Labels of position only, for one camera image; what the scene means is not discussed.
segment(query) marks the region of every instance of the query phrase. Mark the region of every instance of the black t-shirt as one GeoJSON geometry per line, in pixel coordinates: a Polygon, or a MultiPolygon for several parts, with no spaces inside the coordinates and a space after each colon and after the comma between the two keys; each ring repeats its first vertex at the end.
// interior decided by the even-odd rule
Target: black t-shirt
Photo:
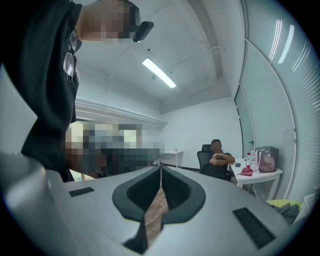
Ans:
{"type": "MultiPolygon", "coordinates": [[[[218,157],[218,160],[225,160],[223,157],[218,157]]],[[[228,164],[221,166],[214,166],[211,163],[206,163],[203,165],[203,174],[211,177],[219,178],[219,179],[228,179],[229,175],[227,174],[228,164]]]]}
{"type": "Polygon", "coordinates": [[[68,126],[76,120],[78,78],[74,72],[68,83],[63,63],[82,6],[68,0],[31,1],[28,9],[17,5],[19,10],[12,12],[17,24],[6,28],[3,63],[37,115],[22,153],[59,172],[64,182],[72,181],[64,139],[68,126]]]}

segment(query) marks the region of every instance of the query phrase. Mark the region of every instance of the ceiling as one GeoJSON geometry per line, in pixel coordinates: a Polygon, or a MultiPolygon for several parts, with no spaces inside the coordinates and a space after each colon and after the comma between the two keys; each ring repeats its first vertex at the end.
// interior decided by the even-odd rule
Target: ceiling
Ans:
{"type": "MultiPolygon", "coordinates": [[[[131,1],[139,7],[141,21],[154,22],[144,41],[115,44],[84,41],[77,52],[80,67],[105,76],[105,84],[101,86],[121,81],[123,86],[135,86],[162,101],[214,87],[228,88],[219,38],[202,0],[131,1]],[[177,86],[171,89],[143,66],[146,58],[157,64],[177,86]]],[[[87,5],[94,1],[75,2],[87,5]]]]}

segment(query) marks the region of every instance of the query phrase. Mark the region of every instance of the fluorescent light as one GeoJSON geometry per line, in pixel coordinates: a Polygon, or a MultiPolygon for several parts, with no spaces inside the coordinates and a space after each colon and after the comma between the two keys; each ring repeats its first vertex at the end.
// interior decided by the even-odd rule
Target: fluorescent light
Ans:
{"type": "Polygon", "coordinates": [[[269,55],[269,58],[271,59],[271,61],[274,59],[274,56],[275,56],[275,54],[277,52],[277,49],[278,49],[281,30],[282,30],[282,20],[276,20],[275,34],[274,34],[274,39],[273,39],[271,52],[270,52],[270,55],[269,55]]]}
{"type": "Polygon", "coordinates": [[[154,64],[149,58],[145,59],[142,62],[148,69],[150,69],[153,73],[155,73],[162,81],[164,81],[170,88],[174,88],[177,85],[156,65],[154,64]]]}
{"type": "Polygon", "coordinates": [[[286,39],[286,43],[283,49],[283,52],[281,54],[281,57],[278,61],[278,64],[281,64],[282,62],[284,62],[287,53],[289,51],[289,48],[291,46],[292,43],[292,39],[294,38],[294,33],[295,33],[295,26],[294,25],[290,25],[290,29],[289,29],[289,34],[288,34],[288,38],[286,39]]]}

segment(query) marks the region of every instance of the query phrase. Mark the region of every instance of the desk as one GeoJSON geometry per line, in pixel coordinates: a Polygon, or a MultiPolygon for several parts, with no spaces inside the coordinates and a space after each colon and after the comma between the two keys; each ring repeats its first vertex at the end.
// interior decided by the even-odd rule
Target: desk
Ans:
{"type": "Polygon", "coordinates": [[[175,167],[179,167],[178,166],[178,154],[179,153],[182,153],[183,152],[183,150],[178,150],[178,151],[174,151],[174,150],[165,150],[161,155],[160,155],[160,157],[158,158],[158,166],[160,166],[160,160],[161,160],[161,158],[162,158],[162,155],[164,155],[164,154],[168,154],[168,155],[174,155],[174,157],[175,157],[175,167]]]}
{"type": "Polygon", "coordinates": [[[279,183],[280,175],[283,173],[282,170],[277,168],[274,172],[269,173],[258,173],[254,171],[252,176],[240,175],[243,168],[246,167],[246,161],[243,158],[236,159],[234,163],[230,164],[230,166],[236,178],[237,186],[240,188],[242,188],[243,184],[254,184],[273,181],[267,200],[272,200],[274,198],[279,183]]]}

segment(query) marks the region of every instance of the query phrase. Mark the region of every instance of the red object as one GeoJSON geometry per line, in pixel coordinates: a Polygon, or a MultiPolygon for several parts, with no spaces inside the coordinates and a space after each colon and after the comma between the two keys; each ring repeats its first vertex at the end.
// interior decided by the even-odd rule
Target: red object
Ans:
{"type": "Polygon", "coordinates": [[[240,175],[252,176],[253,173],[254,171],[250,167],[245,167],[242,169],[242,172],[240,172],[240,175]]]}

